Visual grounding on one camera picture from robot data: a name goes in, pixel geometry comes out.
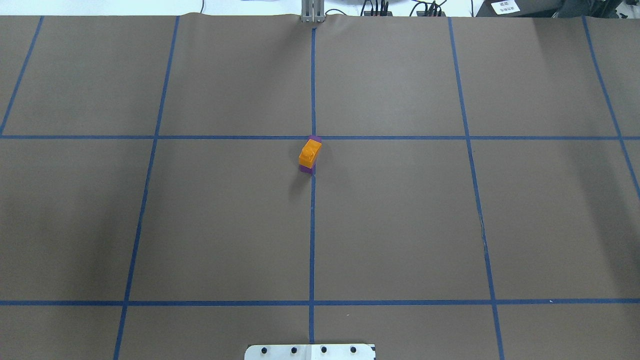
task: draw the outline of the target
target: white plate with holes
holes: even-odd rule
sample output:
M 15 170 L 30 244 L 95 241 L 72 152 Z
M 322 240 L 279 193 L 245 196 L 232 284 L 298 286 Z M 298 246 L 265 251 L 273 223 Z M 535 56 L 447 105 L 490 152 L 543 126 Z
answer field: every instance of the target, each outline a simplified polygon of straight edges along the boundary
M 244 360 L 375 360 L 368 344 L 252 345 Z

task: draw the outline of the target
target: vertical blue line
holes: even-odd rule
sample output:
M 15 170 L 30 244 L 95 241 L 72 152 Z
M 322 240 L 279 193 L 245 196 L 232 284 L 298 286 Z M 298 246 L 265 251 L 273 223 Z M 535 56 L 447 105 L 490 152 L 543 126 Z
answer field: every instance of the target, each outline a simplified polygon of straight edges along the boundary
M 311 134 L 316 134 L 316 28 L 311 29 Z
M 636 173 L 634 172 L 634 167 L 633 165 L 631 165 L 631 159 L 629 158 L 629 154 L 627 152 L 627 146 L 625 145 L 625 140 L 622 137 L 622 131 L 620 130 L 620 126 L 618 125 L 618 119 L 616 118 L 616 113 L 613 111 L 613 105 L 611 105 L 609 92 L 607 91 L 607 87 L 604 85 L 604 79 L 602 78 L 602 73 L 600 72 L 600 66 L 598 66 L 598 60 L 596 59 L 596 52 L 593 49 L 593 43 L 591 41 L 591 33 L 589 32 L 589 26 L 587 25 L 587 18 L 585 16 L 582 16 L 582 25 L 584 26 L 584 33 L 587 36 L 587 43 L 589 44 L 589 51 L 591 52 L 591 59 L 593 60 L 593 66 L 596 69 L 596 75 L 598 76 L 600 87 L 602 88 L 602 93 L 604 94 L 604 99 L 607 102 L 607 107 L 609 108 L 609 114 L 611 115 L 613 126 L 616 128 L 616 134 L 618 135 L 618 140 L 620 141 L 620 147 L 622 148 L 622 153 L 625 155 L 625 161 L 627 162 L 627 167 L 629 169 L 629 172 L 631 173 L 631 180 L 633 181 L 634 186 L 636 188 L 636 195 L 638 196 L 638 199 L 640 199 L 640 186 L 638 185 L 638 180 L 636 177 Z
M 474 185 L 474 195 L 476 196 L 476 209 L 478 217 L 480 218 L 480 228 L 482 233 L 482 241 L 484 246 L 484 265 L 486 268 L 486 277 L 489 283 L 489 295 L 491 296 L 492 310 L 493 310 L 493 325 L 495 326 L 495 337 L 498 344 L 498 355 L 500 360 L 504 360 L 504 349 L 502 346 L 502 333 L 500 331 L 500 320 L 498 317 L 498 306 L 495 301 L 495 290 L 493 288 L 493 274 L 491 271 L 491 259 L 489 257 L 489 246 L 486 242 L 486 232 L 484 229 L 484 216 L 482 214 L 482 204 L 480 202 L 480 191 L 478 190 L 478 183 L 476 177 L 476 164 L 474 162 L 473 149 L 471 148 L 471 137 L 469 135 L 469 126 L 467 122 L 467 109 L 465 107 L 465 97 L 462 91 L 462 82 L 460 80 L 460 67 L 458 66 L 458 54 L 456 52 L 456 41 L 453 34 L 453 22 L 451 18 L 447 18 L 449 21 L 449 36 L 451 38 L 451 49 L 453 51 L 453 64 L 456 69 L 456 81 L 458 82 L 458 97 L 460 98 L 460 110 L 462 112 L 462 123 L 465 127 L 465 138 L 467 141 L 467 154 L 469 156 L 469 165 L 471 167 L 471 180 Z
M 145 208 L 147 207 L 147 195 L 149 191 L 149 182 L 151 180 L 151 171 L 154 167 L 154 160 L 156 159 L 156 147 L 158 143 L 158 136 L 160 133 L 160 124 L 162 123 L 162 114 L 164 110 L 164 98 L 166 97 L 166 89 L 169 85 L 169 75 L 171 72 L 171 64 L 173 61 L 173 50 L 175 49 L 175 39 L 178 34 L 178 25 L 180 23 L 180 17 L 175 17 L 175 24 L 173 25 L 173 36 L 171 39 L 171 48 L 169 50 L 169 60 L 166 64 L 166 72 L 164 74 L 164 85 L 162 89 L 162 96 L 160 98 L 160 106 L 158 109 L 158 116 L 156 120 L 156 131 L 154 133 L 154 141 L 151 146 L 151 155 L 149 156 L 149 164 L 147 167 L 147 177 L 145 179 L 145 189 L 142 194 L 142 202 L 140 205 L 140 214 L 138 215 L 138 226 L 136 227 L 136 237 L 133 242 L 133 251 L 131 253 L 131 262 L 129 263 L 129 275 L 127 276 L 127 287 L 124 292 L 124 303 L 122 304 L 122 312 L 120 313 L 120 325 L 118 326 L 118 336 L 116 338 L 116 345 L 113 351 L 113 359 L 117 360 L 120 356 L 120 345 L 122 344 L 122 335 L 124 333 L 124 324 L 127 318 L 127 308 L 129 307 L 129 295 L 131 294 L 131 284 L 133 282 L 133 273 L 136 268 L 136 258 L 138 256 L 138 246 L 140 245 L 140 234 L 142 233 L 142 220 L 145 216 Z
M 311 133 L 316 134 L 316 28 L 311 29 Z M 316 342 L 314 301 L 316 299 L 316 173 L 311 174 L 309 231 L 309 343 Z
M 9 103 L 6 106 L 6 111 L 4 112 L 2 124 L 0 124 L 0 135 L 2 135 L 2 133 L 4 132 L 4 127 L 6 126 L 6 122 L 7 120 L 9 120 L 9 114 L 11 113 L 11 108 L 13 107 L 15 96 L 18 94 L 18 88 L 20 87 L 20 83 L 22 82 L 24 71 L 27 69 L 27 64 L 29 63 L 29 59 L 31 58 L 31 53 L 33 52 L 33 48 L 36 46 L 36 40 L 38 39 L 38 34 L 40 33 L 40 28 L 42 27 L 43 21 L 44 21 L 44 16 L 41 16 L 40 21 L 38 21 L 38 26 L 36 27 L 36 32 L 33 34 L 33 38 L 31 39 L 31 45 L 29 45 L 29 51 L 27 51 L 27 56 L 24 58 L 24 62 L 22 63 L 22 68 L 20 69 L 18 80 L 15 82 L 15 87 L 13 88 L 11 99 L 9 99 Z

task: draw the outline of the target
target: barcode label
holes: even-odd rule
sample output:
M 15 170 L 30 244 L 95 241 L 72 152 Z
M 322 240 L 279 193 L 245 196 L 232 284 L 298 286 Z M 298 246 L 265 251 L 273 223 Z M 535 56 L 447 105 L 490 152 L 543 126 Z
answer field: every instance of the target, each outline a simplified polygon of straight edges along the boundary
M 498 15 L 520 11 L 520 8 L 518 7 L 518 4 L 516 4 L 515 0 L 499 1 L 498 3 L 491 3 L 491 6 L 493 6 L 495 13 Z

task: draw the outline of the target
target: blue grid line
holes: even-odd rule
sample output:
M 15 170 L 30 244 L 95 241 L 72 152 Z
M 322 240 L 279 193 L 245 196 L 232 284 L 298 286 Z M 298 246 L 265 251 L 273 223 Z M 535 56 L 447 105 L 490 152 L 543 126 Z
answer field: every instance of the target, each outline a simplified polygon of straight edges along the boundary
M 464 135 L 321 135 L 323 140 L 466 140 Z M 155 135 L 0 135 L 14 140 L 152 140 Z M 306 140 L 306 135 L 158 135 L 158 140 Z M 618 136 L 471 135 L 471 140 L 616 141 Z M 640 140 L 640 136 L 623 136 Z
M 169 50 L 169 59 L 166 64 L 166 72 L 164 74 L 164 85 L 162 89 L 162 96 L 160 98 L 160 107 L 158 109 L 158 116 L 156 120 L 156 131 L 154 133 L 154 142 L 151 146 L 151 155 L 149 156 L 149 165 L 147 167 L 147 178 L 145 179 L 145 189 L 142 194 L 142 202 L 140 205 L 140 215 L 138 216 L 138 226 L 136 227 L 136 237 L 133 242 L 133 250 L 131 253 L 131 263 L 129 264 L 129 275 L 127 276 L 127 287 L 124 293 L 124 303 L 122 304 L 122 312 L 120 313 L 120 325 L 118 326 L 118 336 L 116 338 L 116 345 L 113 351 L 113 359 L 118 360 L 120 355 L 120 345 L 122 344 L 122 335 L 124 333 L 124 324 L 127 318 L 127 308 L 129 303 L 129 296 L 131 294 L 131 284 L 133 282 L 133 272 L 136 267 L 136 257 L 138 255 L 138 246 L 140 244 L 140 234 L 142 232 L 142 220 L 145 216 L 145 207 L 147 206 L 147 196 L 149 191 L 149 182 L 151 180 L 151 171 L 154 167 L 154 160 L 156 158 L 156 147 L 158 143 L 158 135 L 160 133 L 160 125 L 162 123 L 162 115 L 164 110 L 164 100 L 166 98 L 166 89 L 169 85 L 169 75 L 171 73 L 171 64 L 173 60 L 173 50 L 175 49 L 175 39 L 178 35 L 178 25 L 180 24 L 180 17 L 175 17 L 175 24 L 173 26 L 173 36 L 171 40 L 171 48 Z
M 31 58 L 31 53 L 33 52 L 33 48 L 36 46 L 36 40 L 38 39 L 38 34 L 40 33 L 40 28 L 42 27 L 43 21 L 44 21 L 44 16 L 41 16 L 40 21 L 38 21 L 38 26 L 36 27 L 36 32 L 33 34 L 33 38 L 31 39 L 31 45 L 29 45 L 29 51 L 27 51 L 27 56 L 25 56 L 24 62 L 22 63 L 22 68 L 20 69 L 18 80 L 16 80 L 15 82 L 15 87 L 13 88 L 13 92 L 11 93 L 11 98 L 9 99 L 9 103 L 6 106 L 6 111 L 4 112 L 2 124 L 0 124 L 0 135 L 2 135 L 2 133 L 4 132 L 4 127 L 6 126 L 6 122 L 7 120 L 9 120 L 9 114 L 11 113 L 11 108 L 13 107 L 15 96 L 18 94 L 18 88 L 20 87 L 20 83 L 22 82 L 22 77 L 24 76 L 25 70 L 27 70 L 27 64 L 29 63 L 29 59 Z
M 451 50 L 453 53 L 453 64 L 456 70 L 456 81 L 458 82 L 458 97 L 460 98 L 460 110 L 462 112 L 462 123 L 465 128 L 465 136 L 467 138 L 467 153 L 469 156 L 469 165 L 471 167 L 471 179 L 474 185 L 474 195 L 476 197 L 476 208 L 478 217 L 480 219 L 480 227 L 482 234 L 482 241 L 484 245 L 484 264 L 486 267 L 486 277 L 489 285 L 489 294 L 491 296 L 492 310 L 493 310 L 493 325 L 495 327 L 495 337 L 498 345 L 498 355 L 500 360 L 504 360 L 504 348 L 502 346 L 502 333 L 500 331 L 500 319 L 498 317 L 498 306 L 495 301 L 495 290 L 493 288 L 493 275 L 491 271 L 491 259 L 489 257 L 489 246 L 486 242 L 486 231 L 484 228 L 484 217 L 482 213 L 482 204 L 480 202 L 480 191 L 478 190 L 478 183 L 476 177 L 476 164 L 474 163 L 473 149 L 471 148 L 471 137 L 469 135 L 469 126 L 467 122 L 467 109 L 465 107 L 465 97 L 462 91 L 462 81 L 460 79 L 460 67 L 458 65 L 458 54 L 456 52 L 456 40 L 453 32 L 453 21 L 451 18 L 447 18 L 449 21 L 449 37 L 451 38 Z
M 616 128 L 616 134 L 618 134 L 620 147 L 622 148 L 622 153 L 625 155 L 625 161 L 627 162 L 627 167 L 629 169 L 629 172 L 631 173 L 631 180 L 633 181 L 634 186 L 636 188 L 636 195 L 638 196 L 638 199 L 640 199 L 640 185 L 638 185 L 638 179 L 636 178 L 634 167 L 633 165 L 631 165 L 631 159 L 629 158 L 629 154 L 627 152 L 627 146 L 625 145 L 624 138 L 622 137 L 620 126 L 618 125 L 618 119 L 616 118 L 616 113 L 615 111 L 613 111 L 613 105 L 611 105 L 611 99 L 609 98 L 607 87 L 604 84 L 604 78 L 602 77 L 602 73 L 600 72 L 600 66 L 598 66 L 598 59 L 596 58 L 596 52 L 593 49 L 593 43 L 591 41 L 591 33 L 589 32 L 589 26 L 587 25 L 587 18 L 585 16 L 582 16 L 582 25 L 584 26 L 584 34 L 587 36 L 587 43 L 589 44 L 589 51 L 591 53 L 591 59 L 593 60 L 593 66 L 596 70 L 596 75 L 598 76 L 598 81 L 600 82 L 600 87 L 602 88 L 604 99 L 607 102 L 607 107 L 609 108 L 609 114 L 611 115 L 613 126 Z
M 244 306 L 465 306 L 465 305 L 640 304 L 640 298 L 467 299 L 467 300 L 130 300 L 127 306 L 244 307 Z M 123 306 L 109 300 L 0 300 L 0 306 Z
M 316 134 L 316 28 L 311 29 L 311 133 Z M 311 173 L 309 219 L 309 343 L 316 342 L 314 300 L 316 297 L 316 172 Z

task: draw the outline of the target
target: white bracket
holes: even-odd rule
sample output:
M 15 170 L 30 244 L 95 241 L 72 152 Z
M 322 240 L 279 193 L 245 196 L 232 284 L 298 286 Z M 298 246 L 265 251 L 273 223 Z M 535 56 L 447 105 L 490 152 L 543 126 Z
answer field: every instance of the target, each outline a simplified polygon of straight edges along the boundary
M 302 22 L 324 22 L 324 0 L 302 0 Z
M 368 344 L 252 345 L 244 360 L 375 360 L 376 346 Z

